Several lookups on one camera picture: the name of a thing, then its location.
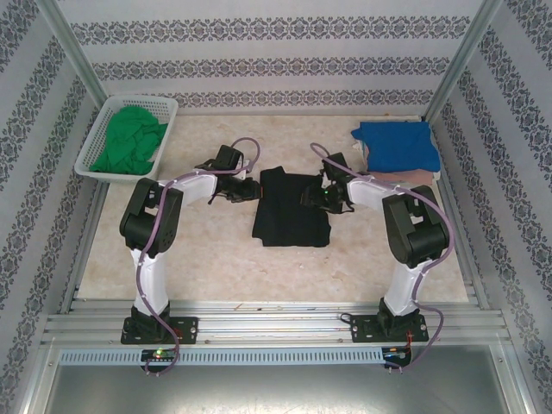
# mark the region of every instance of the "white wall with black pattern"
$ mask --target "white wall with black pattern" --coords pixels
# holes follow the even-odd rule
[[[97,110],[32,0],[1,0],[0,28],[0,413],[8,413],[83,236],[96,183],[72,167]]]
[[[181,112],[423,115],[481,0],[59,0],[110,95]]]
[[[552,412],[552,1],[504,0],[435,125],[470,247]]]

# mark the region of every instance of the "purple cable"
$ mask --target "purple cable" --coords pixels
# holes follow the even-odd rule
[[[180,175],[176,179],[172,179],[168,183],[166,183],[165,187],[163,188],[163,192],[161,193],[161,198],[159,201],[159,207],[157,209],[157,216],[155,216],[155,222],[154,222],[154,228],[152,229],[152,234],[149,236],[149,239],[147,240],[146,247],[142,249],[140,254],[140,259],[138,260],[138,266],[136,267],[136,288],[138,289],[138,293],[140,294],[141,301],[146,305],[147,310],[149,313],[152,314],[152,316],[165,328],[168,330],[168,332],[171,334],[172,338],[174,339],[174,358],[172,359],[172,362],[169,366],[167,366],[163,371],[160,371],[158,373],[155,373],[156,377],[159,377],[163,375],[164,373],[168,373],[173,367],[176,365],[176,363],[179,360],[180,356],[180,343],[179,343],[179,337],[176,335],[176,332],[174,332],[174,329],[169,326],[168,323],[166,323],[163,319],[160,318],[160,316],[155,312],[152,305],[147,301],[146,294],[144,293],[144,290],[141,287],[141,267],[144,263],[144,259],[146,258],[146,254],[148,250],[152,247],[154,244],[155,236],[157,235],[157,231],[159,230],[161,216],[163,214],[163,207],[165,206],[165,199],[166,199],[166,193],[168,192],[169,188],[171,188],[173,185],[177,184],[179,181],[183,179],[187,179],[189,177],[196,177],[199,175],[213,175],[213,174],[237,174],[241,171],[246,170],[248,173],[250,173],[253,170],[253,167],[260,156],[260,145],[257,140],[254,138],[249,138],[248,136],[240,138],[232,144],[232,147],[234,147],[235,144],[237,144],[240,141],[251,141],[255,146],[257,147],[257,154],[253,161],[251,161],[247,166],[243,166],[242,168],[238,168],[236,170],[228,170],[228,171],[194,171],[194,172],[188,172],[186,174]],[[144,370],[146,371],[146,374],[151,374],[151,371],[149,371],[149,363],[153,360],[147,360],[146,366],[144,367]]]
[[[452,224],[450,224],[449,218],[445,215],[445,213],[439,208],[439,206],[437,204],[433,203],[428,198],[426,198],[426,197],[424,197],[424,196],[422,196],[422,195],[420,195],[420,194],[418,194],[414,191],[411,191],[408,188],[401,187],[400,185],[390,185],[390,184],[386,183],[385,181],[380,181],[378,179],[375,179],[372,176],[361,175],[357,172],[354,172],[353,170],[350,170],[349,168],[346,168],[345,166],[342,166],[341,164],[338,164],[338,163],[334,162],[333,160],[330,160],[323,153],[318,151],[318,149],[320,149],[320,150],[324,151],[326,154],[329,154],[328,150],[325,147],[323,147],[320,144],[317,144],[316,142],[312,142],[310,144],[310,149],[312,149],[312,151],[314,151],[314,153],[316,155],[318,155],[320,158],[322,158],[327,163],[331,164],[332,166],[335,166],[335,167],[339,168],[340,170],[343,170],[345,173],[349,173],[349,174],[355,176],[358,179],[363,179],[365,181],[375,183],[375,184],[377,184],[381,187],[387,188],[389,190],[393,190],[393,191],[401,190],[403,193],[408,194],[409,196],[413,196],[414,198],[417,198],[421,202],[423,202],[423,203],[427,204],[429,207],[431,207],[431,209],[433,209],[435,211],[435,213],[437,213],[439,215],[439,217],[443,220],[443,222],[445,223],[445,226],[447,226],[447,230],[448,230],[448,234],[449,234],[447,250],[445,251],[445,253],[439,259],[437,259],[435,261],[432,261],[431,263],[429,263],[428,265],[423,267],[422,272],[420,272],[420,275],[417,277],[416,283],[414,284],[414,289],[412,290],[412,302],[414,302],[414,304],[419,309],[422,309],[424,311],[435,312],[436,314],[438,314],[439,315],[439,324],[437,325],[437,329],[436,329],[435,333],[433,334],[433,336],[431,337],[430,341],[425,346],[423,351],[420,353],[420,355],[414,361],[412,361],[408,366],[401,369],[401,372],[406,371],[406,370],[410,369],[411,367],[413,367],[414,365],[416,365],[422,359],[422,357],[425,354],[427,354],[427,352],[430,350],[431,346],[437,340],[437,337],[441,333],[442,326],[443,326],[443,323],[444,323],[444,320],[445,320],[445,316],[437,308],[434,308],[432,306],[427,306],[425,304],[419,304],[417,302],[417,291],[418,291],[420,285],[422,284],[422,280],[423,280],[424,276],[427,274],[427,272],[431,268],[433,268],[433,267],[437,266],[439,263],[443,262],[447,257],[449,257],[449,255],[455,249],[455,230],[453,229]],[[387,364],[392,365],[392,366],[396,365],[396,364],[393,364],[392,362],[387,362]]]

